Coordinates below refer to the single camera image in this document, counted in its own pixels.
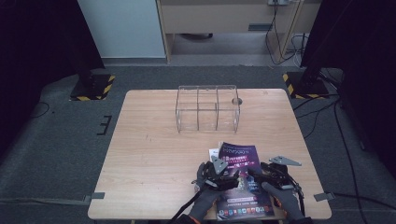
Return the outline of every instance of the purple magazine cover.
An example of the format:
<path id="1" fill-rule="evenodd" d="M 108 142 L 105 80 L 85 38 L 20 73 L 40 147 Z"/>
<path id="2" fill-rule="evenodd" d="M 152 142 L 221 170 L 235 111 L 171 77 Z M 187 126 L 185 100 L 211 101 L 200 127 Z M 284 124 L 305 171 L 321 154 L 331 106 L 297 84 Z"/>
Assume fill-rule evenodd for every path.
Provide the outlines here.
<path id="1" fill-rule="evenodd" d="M 248 175 L 248 168 L 261 172 L 255 146 L 237 146 L 223 143 L 219 158 L 228 162 L 225 175 L 239 170 L 237 188 L 225 191 L 217 201 L 218 220 L 253 219 L 274 216 L 268 193 Z"/>

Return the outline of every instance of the black glove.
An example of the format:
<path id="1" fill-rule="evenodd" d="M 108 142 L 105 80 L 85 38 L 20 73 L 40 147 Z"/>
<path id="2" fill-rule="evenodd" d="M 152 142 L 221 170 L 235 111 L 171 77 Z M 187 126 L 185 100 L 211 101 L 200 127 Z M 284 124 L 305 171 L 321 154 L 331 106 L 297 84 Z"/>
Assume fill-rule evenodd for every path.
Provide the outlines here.
<path id="1" fill-rule="evenodd" d="M 293 194 L 293 189 L 279 190 L 267 182 L 262 183 L 262 188 L 280 201 L 281 207 L 287 213 L 286 218 L 288 221 L 304 219 L 298 205 L 298 200 Z"/>
<path id="2" fill-rule="evenodd" d="M 197 190 L 202 189 L 205 184 L 205 179 L 203 176 L 204 166 L 205 164 L 202 163 L 197 171 L 197 179 L 195 183 Z M 202 222 L 207 214 L 207 210 L 213 206 L 213 203 L 222 194 L 222 192 L 223 191 L 205 189 L 192 206 L 189 216 L 195 218 L 199 222 Z"/>

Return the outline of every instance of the white cabinet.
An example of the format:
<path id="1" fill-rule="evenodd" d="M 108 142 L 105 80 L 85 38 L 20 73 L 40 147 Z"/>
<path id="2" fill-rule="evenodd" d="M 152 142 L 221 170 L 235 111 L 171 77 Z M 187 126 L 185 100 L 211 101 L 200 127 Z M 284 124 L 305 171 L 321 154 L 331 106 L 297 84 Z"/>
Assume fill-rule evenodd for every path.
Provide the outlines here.
<path id="1" fill-rule="evenodd" d="M 78 0 L 102 58 L 165 58 L 156 0 Z"/>

